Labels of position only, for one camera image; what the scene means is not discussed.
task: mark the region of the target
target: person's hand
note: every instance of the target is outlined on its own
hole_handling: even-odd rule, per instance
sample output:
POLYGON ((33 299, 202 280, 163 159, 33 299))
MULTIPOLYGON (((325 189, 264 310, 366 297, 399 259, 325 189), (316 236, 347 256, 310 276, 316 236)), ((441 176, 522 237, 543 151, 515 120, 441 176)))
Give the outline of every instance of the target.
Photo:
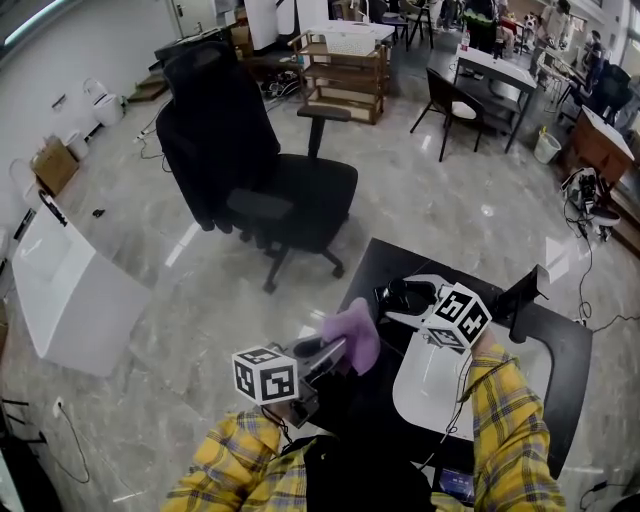
POLYGON ((480 336, 480 339, 471 347, 471 356, 476 359, 483 352, 488 352, 493 345, 498 343, 493 331, 490 327, 487 327, 480 336))

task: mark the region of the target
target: white chair seat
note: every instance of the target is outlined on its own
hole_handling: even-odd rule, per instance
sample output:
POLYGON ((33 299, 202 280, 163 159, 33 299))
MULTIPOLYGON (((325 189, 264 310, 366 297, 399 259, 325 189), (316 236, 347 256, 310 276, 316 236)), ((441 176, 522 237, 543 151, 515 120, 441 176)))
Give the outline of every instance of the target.
POLYGON ((462 101, 451 102, 451 113, 460 119, 476 118, 476 111, 462 101))

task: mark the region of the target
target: chair armrest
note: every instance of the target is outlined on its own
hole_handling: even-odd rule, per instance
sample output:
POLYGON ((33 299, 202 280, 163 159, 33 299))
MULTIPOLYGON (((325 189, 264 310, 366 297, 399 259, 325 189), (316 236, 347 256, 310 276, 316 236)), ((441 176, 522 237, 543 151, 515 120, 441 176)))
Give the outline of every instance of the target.
POLYGON ((250 218, 280 220, 293 208, 293 203, 244 188, 236 188, 227 199, 227 206, 250 218))
POLYGON ((298 110, 298 117, 328 119, 329 121, 351 121, 351 112, 344 108, 305 105, 298 110))

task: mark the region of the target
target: white panel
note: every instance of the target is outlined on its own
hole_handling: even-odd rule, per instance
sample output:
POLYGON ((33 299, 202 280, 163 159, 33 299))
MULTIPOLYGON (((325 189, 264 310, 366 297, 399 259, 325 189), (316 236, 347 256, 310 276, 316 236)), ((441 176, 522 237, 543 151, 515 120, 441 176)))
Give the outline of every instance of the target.
POLYGON ((309 30, 329 20, 329 4, 320 0, 298 0, 300 31, 309 30))
POLYGON ((245 0, 253 48, 262 50, 278 37, 278 17, 275 0, 245 0))
POLYGON ((278 33, 279 34, 291 34, 296 26, 295 18, 295 2, 296 0, 284 0, 278 7, 278 33))

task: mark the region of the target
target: white box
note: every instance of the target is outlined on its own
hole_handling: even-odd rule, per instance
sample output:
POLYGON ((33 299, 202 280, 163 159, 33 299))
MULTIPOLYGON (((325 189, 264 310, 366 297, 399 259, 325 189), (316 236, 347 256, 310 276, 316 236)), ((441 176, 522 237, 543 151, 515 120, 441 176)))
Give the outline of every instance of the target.
POLYGON ((456 283, 423 324, 430 342, 457 352, 470 349, 491 322, 478 295, 456 283))
POLYGON ((236 391, 257 405, 298 398, 298 362, 264 347, 231 356, 236 391))

